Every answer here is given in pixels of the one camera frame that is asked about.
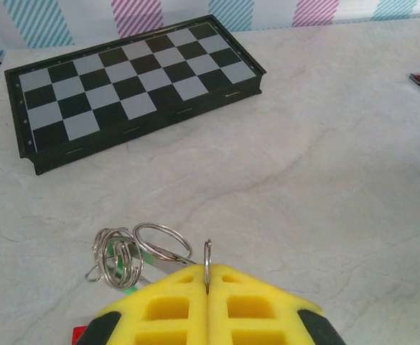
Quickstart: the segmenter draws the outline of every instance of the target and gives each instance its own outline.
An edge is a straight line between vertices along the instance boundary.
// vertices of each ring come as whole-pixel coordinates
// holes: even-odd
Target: keyring
[[[203,265],[205,266],[205,287],[208,294],[210,292],[211,239],[208,239],[203,247]]]
[[[155,224],[155,223],[140,223],[133,228],[133,231],[132,231],[133,240],[145,252],[148,252],[151,255],[154,255],[155,257],[164,261],[176,260],[176,257],[165,255],[164,253],[159,251],[160,249],[163,249],[163,248],[159,246],[154,246],[153,244],[149,244],[142,239],[141,235],[139,234],[139,231],[141,229],[146,229],[146,228],[159,230],[160,232],[163,232],[171,236],[173,239],[176,239],[189,252],[189,254],[186,256],[186,259],[190,259],[192,257],[193,255],[192,246],[186,240],[186,238],[183,237],[183,235],[181,235],[178,231],[172,228],[169,228],[168,226]]]

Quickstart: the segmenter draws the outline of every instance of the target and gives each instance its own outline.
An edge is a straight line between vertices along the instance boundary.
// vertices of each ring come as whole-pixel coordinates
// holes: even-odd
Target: white countertop
[[[420,344],[420,19],[236,37],[267,69],[261,95],[41,176],[3,72],[76,47],[6,54],[0,345],[69,345],[123,297],[84,280],[95,233],[142,221],[198,262],[210,237],[213,262],[319,304],[349,345]]]

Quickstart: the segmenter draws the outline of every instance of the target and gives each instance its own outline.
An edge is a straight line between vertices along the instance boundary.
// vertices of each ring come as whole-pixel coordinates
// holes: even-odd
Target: white square
[[[58,81],[52,86],[57,101],[85,92],[82,86],[82,82],[80,81],[80,78],[78,76]]]
[[[256,74],[243,61],[222,67],[221,70],[232,84],[256,77]]]
[[[103,63],[98,54],[92,54],[89,56],[81,57],[80,59],[74,60],[74,66],[79,75],[93,72],[94,70],[100,70],[104,68]]]
[[[118,63],[116,65],[106,67],[106,73],[108,74],[109,80],[112,83],[124,81],[125,79],[136,76],[136,71],[134,70],[130,61],[125,61],[123,63]]]
[[[179,47],[180,45],[186,45],[187,43],[191,43],[197,40],[191,31],[189,31],[189,29],[170,32],[168,34],[168,38],[170,38],[176,47]]]
[[[210,36],[198,41],[208,54],[230,48],[229,44],[220,36]]]
[[[198,77],[192,77],[173,84],[183,101],[208,93]]]
[[[189,59],[187,63],[196,75],[211,72],[212,70],[217,70],[219,68],[209,55],[194,57],[193,59]]]
[[[22,91],[26,92],[34,90],[35,88],[41,88],[43,86],[52,83],[48,69],[35,70],[19,76],[20,84],[22,85]]]
[[[161,50],[160,52],[156,52],[154,55],[162,67],[175,65],[185,60],[179,50],[175,47]]]
[[[121,103],[127,117],[130,120],[157,110],[147,93],[123,99]]]
[[[64,120],[69,140],[84,137],[100,130],[95,114],[92,111],[71,116]]]
[[[146,91],[152,91],[172,83],[161,68],[138,76]]]
[[[93,90],[85,93],[88,98],[88,103],[92,109],[101,108],[109,104],[119,101],[116,89],[112,84],[101,86],[100,88],[94,88]]]
[[[53,102],[28,110],[28,120],[29,126],[34,131],[35,129],[61,121],[63,117],[58,103]]]
[[[131,43],[130,45],[125,45],[122,47],[122,49],[129,60],[142,58],[143,56],[152,54],[151,48],[149,48],[149,46],[147,45],[145,41],[140,41],[140,42]]]

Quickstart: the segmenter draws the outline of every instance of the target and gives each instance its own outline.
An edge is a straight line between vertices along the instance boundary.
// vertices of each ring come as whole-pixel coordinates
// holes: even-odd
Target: yellow object
[[[313,334],[304,321],[310,315],[319,324]],[[210,266],[208,295],[195,264],[116,301],[92,323],[78,344],[344,344],[314,303],[221,264]]]

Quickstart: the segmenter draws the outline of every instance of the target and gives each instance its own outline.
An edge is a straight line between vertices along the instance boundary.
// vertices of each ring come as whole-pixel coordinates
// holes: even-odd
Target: pink stripe
[[[331,24],[339,0],[299,0],[293,27]]]
[[[163,25],[160,0],[112,0],[111,7],[121,38]]]
[[[132,23],[132,30],[134,34],[140,33],[141,28],[147,23],[150,19],[150,14],[152,13],[153,6],[155,5],[155,1],[151,1],[147,8],[143,10],[142,13],[139,13],[135,16],[135,20]]]
[[[129,24],[131,17],[134,13],[138,11],[138,8],[141,6],[141,2],[137,1],[132,2],[131,6],[122,14],[122,17],[117,22],[117,27],[119,32],[123,32],[124,27]]]
[[[134,31],[135,34],[140,31],[139,28],[142,27],[143,22],[147,22],[147,20],[148,20],[148,13],[151,12],[151,8],[152,8],[153,5],[154,5],[154,3],[152,3],[152,2],[149,3],[148,7],[145,8],[143,10],[143,12],[140,13],[140,15],[138,15],[136,17],[136,20],[133,23],[133,31]]]
[[[122,28],[122,35],[124,37],[126,36],[126,33],[131,30],[132,27],[136,26],[136,23],[138,23],[138,21],[141,21],[143,19],[144,14],[147,13],[150,6],[151,3],[149,3],[148,1],[141,2],[137,6],[135,12],[129,17],[128,23],[126,23],[126,25],[124,25]]]
[[[139,34],[141,32],[145,32],[147,31],[148,27],[150,26],[150,24],[154,23],[154,18],[156,17],[156,13],[157,10],[159,9],[159,4],[157,4],[153,9],[149,10],[146,16],[145,16],[145,20],[142,23],[142,25],[136,30],[136,33]]]
[[[118,20],[118,18],[123,15],[124,11],[125,11],[125,7],[129,4],[129,0],[120,0],[117,6],[117,9],[115,9],[114,11],[117,12],[116,13],[116,21]]]

